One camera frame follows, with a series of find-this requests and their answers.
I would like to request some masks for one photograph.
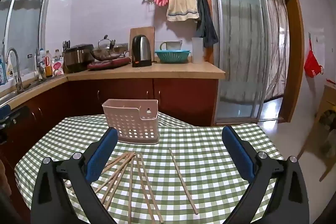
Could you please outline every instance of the pink plastic basket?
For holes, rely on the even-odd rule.
[[[118,130],[118,141],[159,143],[157,100],[109,99],[102,106],[107,124]]]

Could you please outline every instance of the black and silver kettle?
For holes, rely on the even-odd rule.
[[[132,67],[152,65],[151,45],[145,35],[134,36],[132,41]]]

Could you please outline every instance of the metal screw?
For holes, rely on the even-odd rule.
[[[291,161],[291,162],[297,162],[297,158],[296,157],[294,157],[294,156],[290,156],[289,157],[289,160]]]
[[[258,153],[259,158],[267,158],[267,154],[265,152],[259,152]]]
[[[77,152],[77,153],[74,153],[72,157],[73,157],[74,159],[80,159],[81,156],[82,156],[82,153]]]
[[[50,158],[44,158],[43,163],[48,164],[50,162]]]

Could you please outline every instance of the checkered tablecloth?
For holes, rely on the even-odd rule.
[[[107,128],[104,115],[65,118],[28,151],[16,165],[15,171],[17,184],[29,208],[43,158],[50,156],[53,160],[64,160],[75,152],[83,153],[90,143],[100,139]],[[270,157],[282,159],[274,144],[256,124],[243,124],[233,128],[243,140],[249,141],[256,151],[265,151]],[[159,113],[159,132],[160,142],[156,145],[118,143],[110,160],[125,151],[137,151],[143,154],[149,181],[166,224],[177,221],[192,224],[222,224],[248,187],[248,182],[240,177],[223,145],[222,127],[195,127]],[[198,215],[194,214],[184,193],[169,148],[174,153],[184,181],[199,209]],[[111,168],[98,181],[93,182],[93,189],[104,183],[117,167]],[[130,164],[108,209],[117,223],[127,223],[129,178]],[[263,215],[274,185],[275,180],[272,180],[254,220]],[[98,193],[99,198],[103,197],[106,189],[107,187],[104,187]],[[71,190],[67,189],[78,217],[88,222]],[[155,214],[149,195],[148,198]],[[132,221],[150,223],[150,219],[137,165],[134,164]]]

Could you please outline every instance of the wooden door frame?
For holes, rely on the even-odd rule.
[[[305,36],[299,0],[285,0],[289,25],[289,62],[286,87],[279,111],[279,122],[290,122],[295,110],[303,74]],[[212,0],[208,0],[212,14]],[[213,64],[213,48],[207,48],[205,61]]]

